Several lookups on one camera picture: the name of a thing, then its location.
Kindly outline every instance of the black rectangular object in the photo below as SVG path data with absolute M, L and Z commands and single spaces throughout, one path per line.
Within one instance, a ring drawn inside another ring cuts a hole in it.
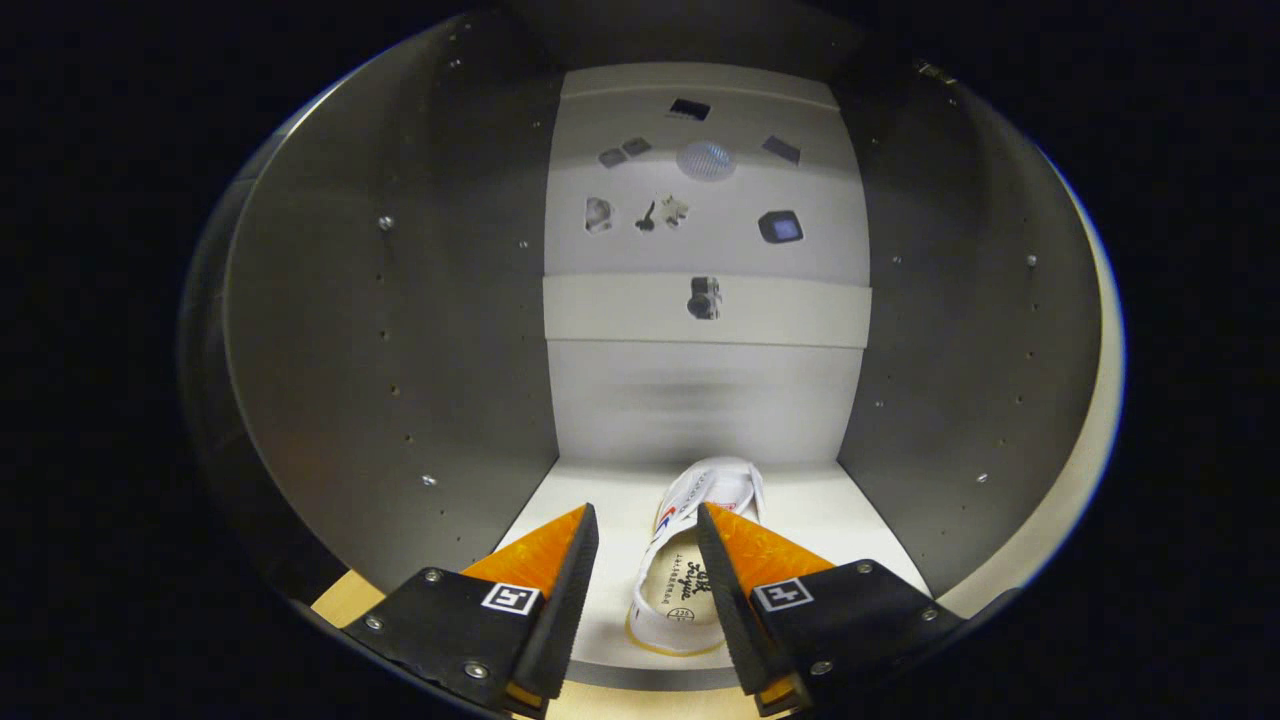
M 800 149 L 794 145 L 788 145 L 786 141 L 781 140 L 776 135 L 771 135 L 769 140 L 765 140 L 764 145 L 762 145 L 760 147 L 768 150 L 769 152 L 773 152 L 774 155 L 782 158 L 783 160 L 791 163 L 792 165 L 800 164 Z
M 872 560 L 754 588 L 751 609 L 818 707 L 904 671 L 961 624 Z
M 410 673 L 485 707 L 506 702 L 507 683 L 545 598 L 515 585 L 502 609 L 502 583 L 438 570 L 415 573 L 343 632 Z M 483 678 L 467 664 L 485 669 Z
M 671 104 L 671 111 L 676 115 L 682 115 L 695 120 L 705 120 L 707 115 L 710 114 L 712 106 L 705 102 L 696 102 L 694 100 L 685 100 L 677 97 L 675 102 Z

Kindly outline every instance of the white floor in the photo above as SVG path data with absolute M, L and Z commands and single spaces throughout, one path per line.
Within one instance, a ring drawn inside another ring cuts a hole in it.
M 571 680 L 599 682 L 588 665 L 640 671 L 732 666 L 723 646 L 698 657 L 667 657 L 636 647 L 623 629 L 654 511 L 681 470 L 684 465 L 604 466 L 561 459 L 499 543 L 502 547 L 584 502 L 595 506 L 600 544 L 573 644 Z M 760 473 L 769 529 L 836 565 L 873 559 L 929 592 L 897 538 L 840 465 L 763 465 Z M 731 679 L 723 673 L 718 676 Z

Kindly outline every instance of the camera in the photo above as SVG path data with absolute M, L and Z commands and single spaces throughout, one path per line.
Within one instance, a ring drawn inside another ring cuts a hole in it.
M 690 282 L 692 297 L 685 304 L 689 314 L 699 320 L 714 320 L 719 318 L 719 281 L 716 278 L 694 278 Z

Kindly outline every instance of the small black item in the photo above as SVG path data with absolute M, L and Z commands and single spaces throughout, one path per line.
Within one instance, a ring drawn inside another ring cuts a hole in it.
M 617 147 L 611 147 L 599 155 L 600 164 L 605 168 L 613 168 L 614 165 L 621 165 L 627 161 L 626 152 L 618 150 Z
M 622 149 L 627 151 L 627 155 L 635 158 L 636 155 L 653 149 L 643 137 L 632 137 L 631 140 L 622 143 Z
M 769 140 L 765 140 L 764 145 L 760 147 L 773 152 L 792 165 L 800 164 L 800 149 L 794 145 L 788 145 L 776 135 L 771 135 Z
M 636 220 L 637 228 L 640 228 L 644 232 L 650 232 L 654 228 L 653 219 L 650 219 L 650 215 L 653 215 L 653 209 L 657 208 L 657 205 L 658 205 L 657 202 L 649 204 L 649 211 L 644 214 L 644 218 Z
M 712 111 L 712 106 L 705 102 L 695 102 L 692 100 L 685 100 L 677 97 L 675 102 L 671 104 L 671 114 L 680 115 L 682 118 L 690 118 L 692 120 L 705 120 L 707 115 Z
M 800 228 L 800 219 L 791 210 L 773 210 L 760 217 L 760 234 L 764 242 L 778 245 L 782 242 L 795 242 L 804 237 Z
M 690 287 L 692 296 L 685 304 L 689 314 L 699 320 L 714 320 L 719 318 L 719 302 L 722 300 L 719 281 L 708 277 L 694 278 L 690 282 Z

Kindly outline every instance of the small object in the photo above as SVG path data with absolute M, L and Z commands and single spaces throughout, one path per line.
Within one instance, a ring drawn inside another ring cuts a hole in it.
M 762 145 L 760 147 L 768 150 L 769 152 L 773 152 L 774 155 L 782 158 L 783 160 L 791 163 L 792 165 L 800 164 L 800 149 L 787 143 L 776 135 L 771 135 L 769 138 L 765 140 L 764 145 Z
M 636 220 L 636 227 L 640 228 L 643 232 L 650 232 L 650 231 L 653 231 L 654 224 L 653 224 L 653 219 L 650 219 L 650 215 L 653 215 L 653 209 L 657 208 L 657 206 L 658 206 L 657 201 L 650 202 L 649 204 L 649 211 L 644 214 L 644 218 L 640 218 L 639 220 Z
M 667 223 L 667 227 L 676 229 L 680 227 L 680 222 L 689 217 L 689 205 L 685 205 L 675 196 L 668 195 L 666 200 L 662 201 L 662 220 Z
M 795 242 L 804 238 L 800 229 L 800 219 L 791 210 L 773 210 L 760 217 L 758 223 L 764 242 L 778 245 L 782 242 Z
M 600 197 L 586 199 L 586 232 L 602 233 L 613 227 L 613 206 Z
M 714 142 L 691 142 L 676 155 L 676 165 L 686 176 L 704 182 L 722 181 L 733 174 L 733 155 Z
M 719 304 L 723 300 L 719 293 L 719 281 L 710 277 L 694 278 L 690 281 L 692 297 L 685 304 L 689 314 L 699 320 L 714 320 L 719 318 Z
M 622 143 L 622 149 L 626 150 L 627 155 L 635 158 L 641 152 L 652 150 L 653 145 L 649 145 L 649 141 L 643 137 L 632 137 Z
M 677 97 L 675 102 L 671 104 L 671 111 L 668 117 L 689 118 L 691 120 L 705 120 L 707 115 L 712 111 L 712 106 L 705 102 L 695 102 L 692 100 L 685 100 Z
M 627 154 L 618 150 L 617 147 L 611 147 L 609 150 L 600 152 L 598 160 L 600 160 L 600 164 L 604 165 L 605 168 L 613 168 L 614 165 L 621 165 L 622 163 L 626 163 Z

